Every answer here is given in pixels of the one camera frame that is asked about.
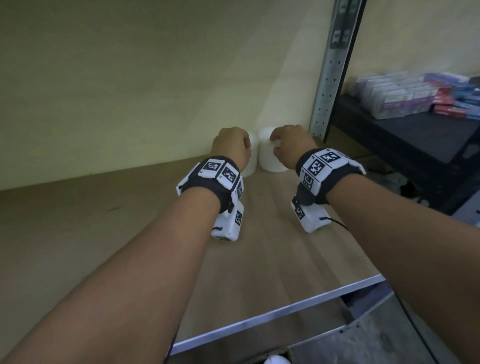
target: wall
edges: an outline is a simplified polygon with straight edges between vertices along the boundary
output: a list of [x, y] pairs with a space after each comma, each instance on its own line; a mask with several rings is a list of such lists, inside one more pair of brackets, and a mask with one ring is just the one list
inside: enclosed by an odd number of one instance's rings
[[478, 0], [368, 0], [346, 80], [406, 70], [480, 73]]
[[0, 189], [307, 126], [334, 0], [37, 0], [0, 8]]

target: stacked packages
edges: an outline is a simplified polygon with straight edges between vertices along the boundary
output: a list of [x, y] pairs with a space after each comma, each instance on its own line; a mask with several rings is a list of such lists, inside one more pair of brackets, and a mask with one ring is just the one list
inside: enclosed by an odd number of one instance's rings
[[427, 73], [410, 76], [406, 72], [360, 76], [350, 90], [350, 94], [361, 100], [361, 105], [377, 119], [398, 118], [428, 111], [432, 104], [438, 104], [434, 112], [463, 117], [480, 116], [472, 109], [464, 109], [458, 102], [480, 109], [480, 93], [475, 94], [475, 86], [468, 84], [465, 76], [453, 73]]

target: person's left hand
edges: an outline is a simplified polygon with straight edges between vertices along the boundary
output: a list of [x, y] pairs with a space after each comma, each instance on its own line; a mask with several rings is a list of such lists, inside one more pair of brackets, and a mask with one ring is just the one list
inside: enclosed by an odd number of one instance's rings
[[242, 172], [250, 159], [250, 138], [248, 133], [238, 127], [223, 128], [213, 140], [211, 156], [228, 157]]

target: bare skin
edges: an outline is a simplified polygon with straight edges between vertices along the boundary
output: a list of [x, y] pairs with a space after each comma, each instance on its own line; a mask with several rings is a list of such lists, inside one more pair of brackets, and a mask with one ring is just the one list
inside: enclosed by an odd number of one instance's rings
[[[275, 155], [290, 169], [316, 147], [301, 126], [275, 129], [277, 139]], [[464, 363], [480, 363], [480, 229], [357, 174], [327, 200], [395, 290]]]
[[[316, 147], [299, 126], [277, 128], [271, 139], [281, 140], [274, 153], [290, 169]], [[222, 129], [212, 155], [229, 157], [243, 170], [249, 146], [244, 130]], [[479, 363], [480, 230], [359, 175], [343, 178], [327, 199], [395, 289], [465, 363]], [[160, 362], [187, 306], [219, 206], [207, 189], [184, 192], [2, 363]]]

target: person's right arm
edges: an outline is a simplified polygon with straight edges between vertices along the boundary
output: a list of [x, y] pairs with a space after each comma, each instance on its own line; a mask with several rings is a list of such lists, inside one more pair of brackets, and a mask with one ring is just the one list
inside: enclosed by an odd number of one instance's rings
[[[316, 147], [299, 126], [278, 128], [290, 169]], [[480, 363], [480, 229], [400, 197], [358, 174], [329, 204], [394, 289], [465, 363]]]

